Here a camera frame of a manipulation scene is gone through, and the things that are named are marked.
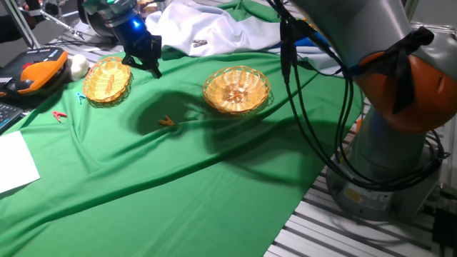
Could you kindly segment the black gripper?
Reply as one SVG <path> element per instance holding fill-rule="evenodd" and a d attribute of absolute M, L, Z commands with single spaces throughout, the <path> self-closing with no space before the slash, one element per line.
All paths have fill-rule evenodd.
<path fill-rule="evenodd" d="M 125 57 L 121 63 L 136 69 L 148 71 L 160 79 L 159 36 L 152 35 L 139 14 L 124 14 L 114 27 L 114 33 L 124 48 Z"/>

